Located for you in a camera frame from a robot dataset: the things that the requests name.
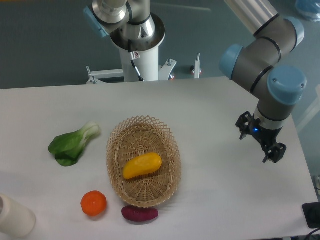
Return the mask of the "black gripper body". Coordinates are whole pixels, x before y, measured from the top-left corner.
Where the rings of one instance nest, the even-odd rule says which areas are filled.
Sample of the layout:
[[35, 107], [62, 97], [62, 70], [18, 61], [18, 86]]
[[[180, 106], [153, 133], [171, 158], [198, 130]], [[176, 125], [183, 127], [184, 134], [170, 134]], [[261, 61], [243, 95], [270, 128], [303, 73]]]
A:
[[279, 129], [266, 129], [259, 125], [252, 125], [250, 127], [250, 133], [252, 137], [261, 145], [262, 148], [269, 148], [275, 142], [278, 134], [282, 130]]

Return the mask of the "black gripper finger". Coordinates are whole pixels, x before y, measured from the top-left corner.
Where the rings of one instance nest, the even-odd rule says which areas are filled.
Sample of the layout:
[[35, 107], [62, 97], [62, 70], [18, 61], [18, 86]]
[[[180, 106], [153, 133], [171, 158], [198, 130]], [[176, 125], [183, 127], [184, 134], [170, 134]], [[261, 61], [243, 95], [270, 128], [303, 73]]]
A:
[[283, 143], [275, 142], [271, 146], [266, 145], [262, 150], [265, 153], [265, 157], [262, 162], [266, 163], [267, 161], [270, 161], [276, 164], [284, 157], [287, 146]]
[[239, 129], [240, 140], [243, 140], [247, 135], [251, 135], [250, 124], [252, 121], [252, 115], [250, 112], [246, 111], [239, 116], [238, 120], [235, 123], [235, 126]]

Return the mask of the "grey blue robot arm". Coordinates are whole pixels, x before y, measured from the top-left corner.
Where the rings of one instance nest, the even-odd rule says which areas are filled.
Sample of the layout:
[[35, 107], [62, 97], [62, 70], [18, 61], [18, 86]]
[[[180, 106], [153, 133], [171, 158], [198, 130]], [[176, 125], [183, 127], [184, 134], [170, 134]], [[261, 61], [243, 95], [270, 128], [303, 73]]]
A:
[[[219, 61], [228, 79], [258, 99], [254, 113], [242, 114], [235, 125], [242, 138], [251, 135], [260, 144], [265, 161], [277, 163], [287, 148], [276, 138], [307, 84], [299, 69], [277, 63], [301, 43], [304, 27], [295, 18], [280, 17], [267, 0], [229, 0], [227, 5], [255, 38], [248, 47], [230, 46]], [[117, 77], [126, 82], [171, 78], [176, 61], [159, 65], [166, 30], [148, 0], [95, 0], [83, 14], [100, 37], [111, 37], [122, 64], [121, 69], [89, 71], [90, 84]]]

